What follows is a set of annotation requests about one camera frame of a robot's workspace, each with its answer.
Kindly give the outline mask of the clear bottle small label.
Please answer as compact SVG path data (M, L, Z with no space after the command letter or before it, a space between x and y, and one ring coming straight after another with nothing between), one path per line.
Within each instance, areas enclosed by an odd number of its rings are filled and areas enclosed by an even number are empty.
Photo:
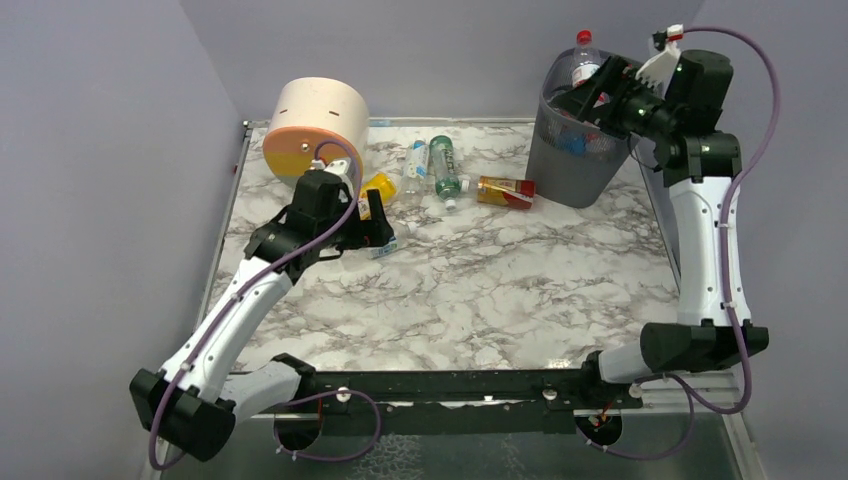
M393 226L393 236L389 241L380 247L371 248L368 251L367 258L374 260L379 259L397 252L405 248L418 230L416 222L398 222Z

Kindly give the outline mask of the clear bottle red label front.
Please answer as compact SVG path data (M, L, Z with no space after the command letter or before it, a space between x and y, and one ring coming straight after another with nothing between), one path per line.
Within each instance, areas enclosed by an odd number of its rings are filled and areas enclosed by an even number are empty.
M590 30L581 30L576 35L576 46L572 52L571 85L578 87L585 83L600 68L602 58L593 46Z

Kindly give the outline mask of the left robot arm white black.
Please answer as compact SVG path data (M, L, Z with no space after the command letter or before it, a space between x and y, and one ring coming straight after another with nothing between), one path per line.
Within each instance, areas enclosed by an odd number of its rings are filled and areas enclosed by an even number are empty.
M237 424L275 405L321 405L351 390L308 394L313 368L279 355L244 375L232 368L273 307L325 250L343 254L381 247L393 237L375 190L345 161L309 169L296 182L289 205L250 236L227 289L188 340L155 371L140 369L129 390L149 432L148 461L158 471L184 456L214 458Z

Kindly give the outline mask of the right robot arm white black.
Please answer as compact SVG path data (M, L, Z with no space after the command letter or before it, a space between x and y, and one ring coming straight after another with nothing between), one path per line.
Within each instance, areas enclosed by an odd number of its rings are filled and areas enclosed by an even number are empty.
M658 94L635 64L613 55L588 80L554 97L556 107L605 134L653 143L678 231L677 319L648 323L636 342L593 353L588 364L602 383L721 371L747 364L768 346L767 329L751 321L733 229L741 148L717 127L732 77L727 57L687 50Z

